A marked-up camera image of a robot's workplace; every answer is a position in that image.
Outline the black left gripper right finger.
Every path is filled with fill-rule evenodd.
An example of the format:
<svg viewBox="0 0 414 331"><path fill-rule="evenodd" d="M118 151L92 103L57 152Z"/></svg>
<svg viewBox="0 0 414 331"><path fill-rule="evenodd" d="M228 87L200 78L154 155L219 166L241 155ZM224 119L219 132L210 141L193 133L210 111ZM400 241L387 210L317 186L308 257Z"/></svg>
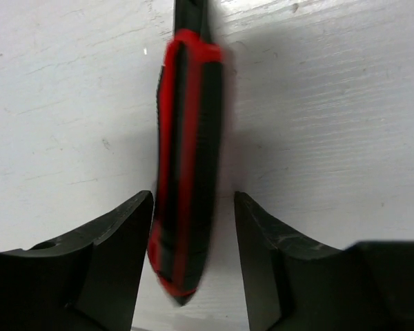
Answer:
<svg viewBox="0 0 414 331"><path fill-rule="evenodd" d="M414 241L338 250L234 196L251 330L414 330Z"/></svg>

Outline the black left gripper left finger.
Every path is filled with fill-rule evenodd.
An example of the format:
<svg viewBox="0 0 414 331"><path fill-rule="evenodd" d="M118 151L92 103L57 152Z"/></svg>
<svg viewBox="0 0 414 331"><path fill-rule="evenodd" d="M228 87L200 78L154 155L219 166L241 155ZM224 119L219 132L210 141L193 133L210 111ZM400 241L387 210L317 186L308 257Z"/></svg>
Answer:
<svg viewBox="0 0 414 331"><path fill-rule="evenodd" d="M153 208L143 190L28 250L0 252L0 330L129 330Z"/></svg>

